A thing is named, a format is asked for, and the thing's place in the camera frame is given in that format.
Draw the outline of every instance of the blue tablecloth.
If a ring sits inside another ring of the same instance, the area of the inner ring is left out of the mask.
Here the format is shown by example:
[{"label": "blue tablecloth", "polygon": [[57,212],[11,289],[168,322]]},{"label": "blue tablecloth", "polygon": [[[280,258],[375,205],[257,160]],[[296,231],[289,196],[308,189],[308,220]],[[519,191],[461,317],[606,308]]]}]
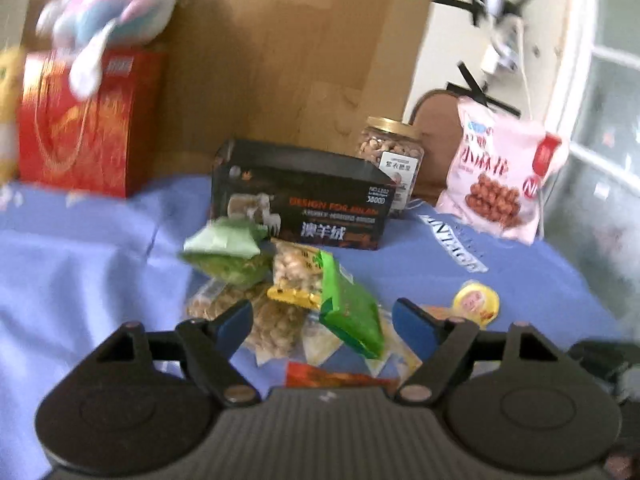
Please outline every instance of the blue tablecloth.
[{"label": "blue tablecloth", "polygon": [[[47,470],[35,410],[97,344],[126,320],[168,330],[184,317],[204,278],[175,253],[206,221],[209,197],[205,177],[157,182],[127,202],[70,201],[19,184],[0,193],[1,479],[33,480]],[[447,305],[476,279],[500,295],[492,330],[528,320],[562,348],[588,336],[620,337],[580,274],[548,245],[477,234],[427,205],[389,221],[380,250],[334,253],[385,308],[401,296]],[[257,368],[241,349],[232,363],[262,393],[284,379],[283,361]],[[347,348],[326,366],[366,370]]]}]

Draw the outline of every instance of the plastic jar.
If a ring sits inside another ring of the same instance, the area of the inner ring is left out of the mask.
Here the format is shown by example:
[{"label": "plastic jar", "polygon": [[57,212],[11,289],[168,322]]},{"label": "plastic jar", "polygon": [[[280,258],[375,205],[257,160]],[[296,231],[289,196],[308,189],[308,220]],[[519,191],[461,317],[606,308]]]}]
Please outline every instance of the plastic jar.
[{"label": "plastic jar", "polygon": [[424,157],[420,131],[409,124],[370,117],[360,135],[357,155],[373,162],[393,179],[397,187],[391,214],[404,211]]}]

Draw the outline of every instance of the pink snack bag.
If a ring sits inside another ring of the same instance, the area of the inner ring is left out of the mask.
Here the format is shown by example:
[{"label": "pink snack bag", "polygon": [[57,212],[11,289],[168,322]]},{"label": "pink snack bag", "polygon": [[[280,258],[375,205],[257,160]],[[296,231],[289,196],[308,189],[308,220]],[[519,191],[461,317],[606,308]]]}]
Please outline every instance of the pink snack bag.
[{"label": "pink snack bag", "polygon": [[562,168],[568,143],[542,124],[460,99],[463,138],[436,210],[478,231],[531,245],[540,219],[538,191]]}]

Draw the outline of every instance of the jar label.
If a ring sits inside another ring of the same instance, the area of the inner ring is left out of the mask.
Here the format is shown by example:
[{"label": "jar label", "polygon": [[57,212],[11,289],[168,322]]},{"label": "jar label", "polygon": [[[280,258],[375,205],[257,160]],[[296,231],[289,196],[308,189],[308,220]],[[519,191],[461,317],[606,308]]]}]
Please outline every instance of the jar label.
[{"label": "jar label", "polygon": [[380,170],[388,174],[396,183],[396,195],[391,205],[392,210],[402,211],[409,200],[411,184],[414,181],[415,171],[418,168],[418,159],[412,156],[398,155],[385,152],[380,158]]}]

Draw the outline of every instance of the black box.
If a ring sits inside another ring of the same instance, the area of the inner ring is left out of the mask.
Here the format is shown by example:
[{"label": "black box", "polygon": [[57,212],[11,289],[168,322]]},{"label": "black box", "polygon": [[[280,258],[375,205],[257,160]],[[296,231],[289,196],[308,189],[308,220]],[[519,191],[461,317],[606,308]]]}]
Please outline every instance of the black box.
[{"label": "black box", "polygon": [[214,161],[212,217],[247,217],[291,242],[374,250],[394,193],[367,160],[231,139]]}]

